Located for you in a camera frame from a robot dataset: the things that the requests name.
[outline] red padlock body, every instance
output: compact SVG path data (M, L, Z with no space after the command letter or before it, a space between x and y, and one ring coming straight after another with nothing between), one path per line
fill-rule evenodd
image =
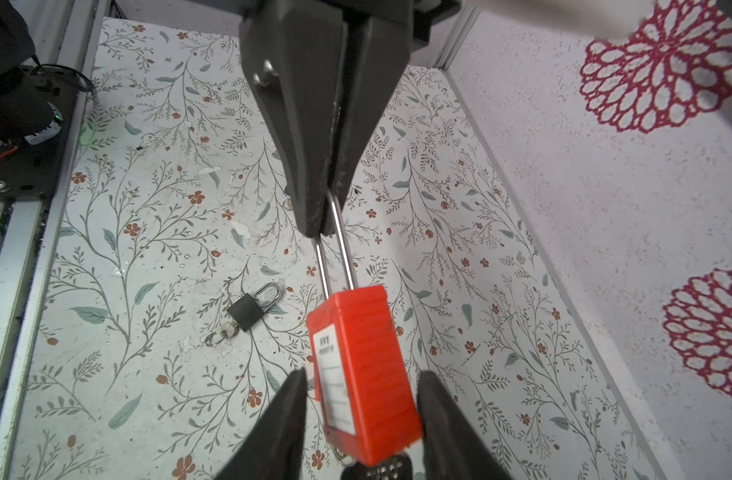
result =
M307 318L326 439L375 466L422 436L382 285L333 294Z

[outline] floral tablecloth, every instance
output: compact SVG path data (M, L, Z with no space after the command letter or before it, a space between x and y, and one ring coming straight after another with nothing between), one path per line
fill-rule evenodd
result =
M11 476L210 478L312 359L312 246L236 39L108 18L94 77ZM654 479L441 72L405 72L344 216L410 380L436 372L515 478ZM261 322L202 344L269 281L283 296ZM312 395L303 476L338 478Z

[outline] pink floral medallion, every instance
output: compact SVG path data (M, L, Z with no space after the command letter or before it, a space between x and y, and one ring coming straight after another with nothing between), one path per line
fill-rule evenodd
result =
M658 0L628 39L587 45L580 72L586 109L602 124L678 127L732 95L732 20L715 0Z
M683 364L732 397L732 270L689 279L664 310L670 345Z

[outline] red flower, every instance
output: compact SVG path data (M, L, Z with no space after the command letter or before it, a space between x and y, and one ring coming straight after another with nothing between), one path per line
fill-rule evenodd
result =
M203 195L200 190L196 190L193 195L188 195L187 197L190 199L190 203L193 205L200 204L201 202L203 202L203 199L206 198L206 196Z
M663 326L683 365L732 396L732 270L688 279L664 311Z
M323 456L320 450L315 451L313 454L313 468L320 470L323 467Z
M192 456L188 455L184 458L180 457L176 461L176 468L172 471L172 476L176 477L177 480L185 480L187 474L193 473L196 470L196 464L192 462Z
M731 96L732 22L714 0L658 2L627 40L588 44L581 74L586 109L602 124L677 127Z
M248 391L248 398L246 403L252 406L252 408L262 404L262 392L257 392L255 389Z
M142 228L137 224L128 224L126 228L123 230L124 234L129 234L130 236L137 236L140 234L140 230Z

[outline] bolt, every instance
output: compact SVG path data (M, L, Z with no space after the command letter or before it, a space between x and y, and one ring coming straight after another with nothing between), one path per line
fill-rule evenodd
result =
M252 77L252 80L254 81L254 85L256 85L258 87L267 87L268 86L265 82L263 82L259 78L259 74L254 74L254 76Z
M262 68L265 70L266 74L270 74L273 77L278 76L278 72L275 71L275 68L272 66L272 63L270 63L269 60L265 60L265 63L262 64Z
M11 186L3 180L0 180L0 194L5 194L9 190L11 190Z

